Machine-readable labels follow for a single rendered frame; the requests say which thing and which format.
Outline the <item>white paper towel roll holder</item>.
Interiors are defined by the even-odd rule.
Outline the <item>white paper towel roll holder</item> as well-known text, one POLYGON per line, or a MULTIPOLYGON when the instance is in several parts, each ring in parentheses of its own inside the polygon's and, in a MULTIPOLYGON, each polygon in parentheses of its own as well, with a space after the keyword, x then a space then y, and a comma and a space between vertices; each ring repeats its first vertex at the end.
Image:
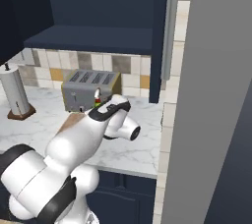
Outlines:
POLYGON ((28 101, 17 65, 9 63, 2 65, 0 82, 10 105, 9 119, 25 120, 35 113, 34 107, 28 101))

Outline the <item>brown wooden cutting board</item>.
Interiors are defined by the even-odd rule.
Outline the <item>brown wooden cutting board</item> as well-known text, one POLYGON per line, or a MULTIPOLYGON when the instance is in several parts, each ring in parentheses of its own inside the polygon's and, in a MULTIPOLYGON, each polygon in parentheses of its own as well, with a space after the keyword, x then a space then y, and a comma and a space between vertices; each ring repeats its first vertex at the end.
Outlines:
POLYGON ((63 125, 59 129, 58 134, 60 134, 63 131, 66 131, 68 128, 72 128, 73 126, 75 126, 85 116, 86 116, 85 113, 70 113, 66 121, 63 123, 63 125))

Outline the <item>dark blue cabinet door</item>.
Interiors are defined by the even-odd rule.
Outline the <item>dark blue cabinet door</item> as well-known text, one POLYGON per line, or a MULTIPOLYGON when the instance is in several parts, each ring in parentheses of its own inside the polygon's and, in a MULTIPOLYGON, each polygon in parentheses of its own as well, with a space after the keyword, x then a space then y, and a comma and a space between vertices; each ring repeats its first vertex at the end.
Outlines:
POLYGON ((0 0, 0 66, 30 37, 53 26, 50 0, 0 0))
POLYGON ((159 101, 165 13, 166 0, 155 0, 149 94, 150 103, 158 103, 159 101))

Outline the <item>white red green bottle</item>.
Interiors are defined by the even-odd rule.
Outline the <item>white red green bottle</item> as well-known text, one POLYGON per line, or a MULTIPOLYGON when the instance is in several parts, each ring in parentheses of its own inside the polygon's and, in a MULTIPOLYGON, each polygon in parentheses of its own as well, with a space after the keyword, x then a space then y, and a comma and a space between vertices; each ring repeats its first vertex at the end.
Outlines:
POLYGON ((100 88, 98 87, 96 91, 94 92, 94 107, 97 107, 101 104, 100 99, 100 88))

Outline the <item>dark blue wall cabinet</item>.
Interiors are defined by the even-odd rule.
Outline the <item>dark blue wall cabinet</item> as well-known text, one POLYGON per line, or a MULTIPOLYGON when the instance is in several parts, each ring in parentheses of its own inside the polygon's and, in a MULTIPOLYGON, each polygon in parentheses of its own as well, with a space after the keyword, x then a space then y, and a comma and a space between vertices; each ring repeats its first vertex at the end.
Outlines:
POLYGON ((155 0, 50 0, 53 26, 30 48, 152 55, 155 0))

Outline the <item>grey four-slot toaster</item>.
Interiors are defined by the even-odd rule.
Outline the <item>grey four-slot toaster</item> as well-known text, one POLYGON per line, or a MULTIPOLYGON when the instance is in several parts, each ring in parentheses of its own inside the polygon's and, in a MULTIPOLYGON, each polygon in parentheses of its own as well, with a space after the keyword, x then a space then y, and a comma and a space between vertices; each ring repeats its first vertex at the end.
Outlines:
POLYGON ((65 110, 84 112, 95 105, 95 91, 100 99, 122 92, 121 74, 107 71, 74 70, 61 85, 65 110))

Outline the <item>dark blue base cabinets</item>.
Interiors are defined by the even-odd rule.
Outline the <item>dark blue base cabinets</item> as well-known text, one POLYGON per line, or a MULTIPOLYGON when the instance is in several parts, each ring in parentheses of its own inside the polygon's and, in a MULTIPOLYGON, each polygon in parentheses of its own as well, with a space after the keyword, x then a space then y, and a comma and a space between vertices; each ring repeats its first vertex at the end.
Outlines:
POLYGON ((99 184, 87 195, 100 224, 152 224, 155 179, 99 170, 99 184))

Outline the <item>grey tall fridge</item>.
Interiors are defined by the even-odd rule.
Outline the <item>grey tall fridge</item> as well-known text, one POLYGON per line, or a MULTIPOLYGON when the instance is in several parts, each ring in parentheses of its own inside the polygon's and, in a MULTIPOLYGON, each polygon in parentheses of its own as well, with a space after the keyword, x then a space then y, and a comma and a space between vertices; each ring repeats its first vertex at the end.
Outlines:
POLYGON ((252 224, 252 0, 191 0, 161 224, 252 224))

